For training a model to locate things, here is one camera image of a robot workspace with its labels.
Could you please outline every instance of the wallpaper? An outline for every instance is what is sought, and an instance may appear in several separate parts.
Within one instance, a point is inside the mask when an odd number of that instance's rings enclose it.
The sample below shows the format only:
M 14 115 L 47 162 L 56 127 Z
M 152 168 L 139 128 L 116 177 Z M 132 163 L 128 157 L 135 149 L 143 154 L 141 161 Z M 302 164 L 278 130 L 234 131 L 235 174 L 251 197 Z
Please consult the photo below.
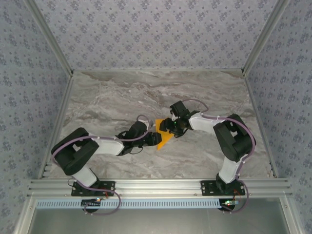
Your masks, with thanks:
M 22 0 L 2 0 L 0 22 L 0 233 L 10 234 L 38 176 L 67 75 Z
M 74 70 L 239 68 L 276 0 L 36 0 Z
M 248 75 L 281 177 L 312 233 L 312 2 L 291 0 Z

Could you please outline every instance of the yellow triangular block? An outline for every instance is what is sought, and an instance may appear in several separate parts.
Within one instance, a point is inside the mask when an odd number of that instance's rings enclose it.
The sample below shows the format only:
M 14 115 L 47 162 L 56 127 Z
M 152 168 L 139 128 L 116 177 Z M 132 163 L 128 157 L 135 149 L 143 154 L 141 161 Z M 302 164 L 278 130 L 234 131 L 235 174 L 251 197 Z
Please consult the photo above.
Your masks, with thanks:
M 169 133 L 169 131 L 163 132 L 163 131 L 159 130 L 160 124 L 162 121 L 163 121 L 163 119 L 156 119 L 155 120 L 156 132 L 161 134 L 161 142 L 157 145 L 157 150 L 160 150 L 167 143 L 167 141 L 170 140 L 172 138 L 172 136 L 174 135 L 172 133 Z

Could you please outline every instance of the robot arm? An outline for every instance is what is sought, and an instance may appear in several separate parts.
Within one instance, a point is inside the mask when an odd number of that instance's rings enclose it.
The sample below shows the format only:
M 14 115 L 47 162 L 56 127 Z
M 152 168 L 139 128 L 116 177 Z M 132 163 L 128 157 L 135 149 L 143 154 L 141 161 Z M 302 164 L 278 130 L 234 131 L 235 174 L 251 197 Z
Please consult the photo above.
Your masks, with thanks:
M 54 159 L 65 174 L 73 176 L 86 187 L 93 187 L 98 178 L 86 166 L 90 157 L 94 154 L 122 156 L 130 153 L 134 147 L 153 146 L 161 142 L 161 134 L 146 131 L 146 124 L 140 120 L 136 121 L 128 131 L 118 134 L 115 139 L 111 137 L 91 137 L 84 128 L 78 128 L 54 146 L 51 153 L 54 155 L 55 151 L 61 148 Z M 75 141 L 64 147 L 72 140 L 88 136 L 90 138 Z
M 187 129 L 215 133 L 225 156 L 222 168 L 216 176 L 216 184 L 222 193 L 231 190 L 242 158 L 252 150 L 253 144 L 249 134 L 234 122 L 209 118 L 208 115 L 203 117 L 198 111 L 190 113 L 182 101 L 178 101 L 170 108 L 173 118 L 168 118 L 161 123 L 162 131 L 169 130 L 176 137 L 182 136 Z M 236 114 L 229 116 L 228 119 L 234 119 L 245 125 Z

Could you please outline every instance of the marble surface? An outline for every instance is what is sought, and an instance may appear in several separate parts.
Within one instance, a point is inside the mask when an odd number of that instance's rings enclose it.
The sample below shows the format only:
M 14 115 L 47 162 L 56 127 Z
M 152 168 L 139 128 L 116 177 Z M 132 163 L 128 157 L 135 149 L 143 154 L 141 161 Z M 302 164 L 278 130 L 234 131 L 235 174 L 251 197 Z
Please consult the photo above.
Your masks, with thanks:
M 139 114 L 150 119 L 170 117 L 169 106 L 187 98 L 204 101 L 210 115 L 239 114 L 257 141 L 241 176 L 272 176 L 241 72 L 75 72 L 60 138 L 78 127 L 97 136 L 114 136 L 128 130 Z M 186 106 L 203 109 L 195 102 Z M 94 155 L 88 165 L 99 178 L 214 178 L 223 159 L 214 134 L 188 131 L 183 137 L 172 138 L 160 151 L 152 146 L 137 155 Z M 65 177 L 53 165 L 50 178 Z

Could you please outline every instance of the cable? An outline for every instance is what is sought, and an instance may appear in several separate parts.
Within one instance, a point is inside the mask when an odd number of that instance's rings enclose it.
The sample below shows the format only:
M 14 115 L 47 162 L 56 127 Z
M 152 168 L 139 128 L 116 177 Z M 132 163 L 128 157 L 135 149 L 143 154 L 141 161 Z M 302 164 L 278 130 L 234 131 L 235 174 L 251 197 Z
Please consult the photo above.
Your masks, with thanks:
M 91 191 L 114 193 L 114 194 L 116 194 L 116 196 L 118 197 L 118 200 L 119 200 L 117 207 L 116 207 L 115 209 L 113 209 L 112 211 L 107 212 L 107 213 L 89 213 L 89 212 L 86 211 L 86 208 L 87 208 L 88 204 L 90 204 L 90 203 L 87 203 L 87 204 L 85 204 L 84 209 L 83 209 L 83 210 L 85 211 L 86 215 L 95 215 L 95 216 L 111 215 L 111 214 L 115 213 L 115 212 L 119 209 L 119 207 L 120 207 L 120 205 L 121 205 L 121 198 L 120 198 L 120 195 L 119 195 L 117 192 L 115 192 L 114 190 L 90 188 L 90 187 L 84 186 L 84 185 L 83 185 L 82 183 L 80 183 L 78 180 L 77 180 L 77 183 L 78 183 L 81 187 L 83 187 L 83 188 L 85 188 L 85 189 L 88 189 L 88 190 L 91 190 Z
M 245 184 L 242 180 L 238 179 L 238 176 L 236 176 L 236 180 L 237 180 L 238 182 L 241 182 L 241 183 L 243 184 L 243 186 L 245 187 L 245 189 L 246 189 L 246 196 L 247 196 L 247 197 L 246 197 L 246 201 L 245 201 L 244 205 L 243 205 L 241 208 L 239 208 L 237 211 L 233 211 L 233 210 L 231 210 L 229 207 L 222 206 L 223 208 L 227 209 L 229 212 L 231 212 L 231 213 L 233 213 L 233 214 L 242 211 L 242 210 L 247 206 L 247 203 L 248 203 L 248 200 L 249 200 L 249 191 L 248 191 L 248 188 L 247 188 L 246 184 Z
M 139 115 L 137 116 L 136 119 L 138 119 L 139 117 L 145 117 L 148 122 L 150 121 L 145 115 Z M 59 164 L 55 161 L 55 156 L 62 150 L 64 149 L 65 147 L 77 142 L 77 141 L 80 141 L 80 140 L 85 140 L 85 139 L 101 139 L 101 140 L 119 140 L 119 141 L 125 141 L 125 142 L 131 142 L 131 141 L 136 141 L 136 140 L 140 140 L 142 139 L 143 137 L 145 137 L 150 131 L 149 131 L 149 127 L 148 127 L 148 130 L 141 136 L 137 137 L 137 138 L 133 138 L 133 139 L 119 139 L 119 138 L 115 138 L 115 137 L 109 137 L 109 136 L 82 136 L 82 137 L 78 137 L 76 139 L 73 139 L 71 141 L 68 141 L 67 143 L 63 144 L 62 146 L 60 146 L 57 150 L 54 151 L 54 153 L 52 154 L 51 156 L 51 160 L 59 166 Z
M 202 113 L 206 112 L 209 110 L 209 107 L 201 100 L 198 100 L 198 99 L 193 99 L 193 98 L 189 98 L 189 99 L 185 99 L 183 100 L 182 102 L 186 102 L 186 101 L 197 101 L 199 102 L 200 104 L 202 104 L 206 109 L 202 111 Z
M 139 152 L 134 153 L 134 154 L 130 152 L 129 154 L 131 154 L 131 155 L 137 155 L 137 154 L 141 153 L 141 152 L 142 152 L 142 150 L 143 150 L 143 147 L 142 147 L 142 149 L 141 149 Z
M 183 136 L 183 135 L 186 133 L 187 130 L 188 130 L 188 129 L 186 129 L 181 135 L 176 135 L 176 134 L 175 134 L 175 138 L 179 138 L 179 137 Z
M 238 202 L 240 202 L 240 193 L 236 189 L 234 189 L 234 193 L 237 193 L 239 195 L 239 201 Z
M 144 117 L 144 118 L 145 118 L 145 120 L 146 120 L 147 123 L 148 123 L 147 129 L 149 129 L 149 128 L 152 126 L 152 121 L 151 121 L 149 118 L 147 118 L 146 115 L 138 115 L 138 116 L 136 117 L 136 120 L 139 121 L 139 118 L 140 118 L 140 117 Z
M 73 188 L 74 186 L 69 184 L 69 181 L 70 181 L 71 179 L 72 179 L 72 178 L 69 178 L 69 179 L 68 179 L 67 184 L 68 184 L 70 187 Z
M 233 122 L 233 123 L 236 123 L 237 125 L 241 126 L 246 132 L 247 134 L 249 135 L 250 139 L 252 140 L 252 150 L 247 154 L 247 156 L 245 156 L 244 158 L 242 158 L 242 161 L 236 171 L 236 174 L 239 173 L 240 169 L 242 168 L 243 164 L 245 163 L 245 160 L 247 158 L 249 158 L 253 153 L 254 153 L 254 149 L 255 149 L 255 141 L 254 141 L 254 136 L 253 134 L 251 133 L 251 131 L 244 125 L 242 124 L 241 122 L 237 121 L 236 119 L 232 119 L 232 118 L 228 118 L 228 117 L 211 117 L 211 116 L 205 116 L 205 115 L 201 115 L 203 118 L 206 118 L 206 119 L 212 119 L 212 120 L 227 120 L 227 121 L 230 121 L 230 122 Z

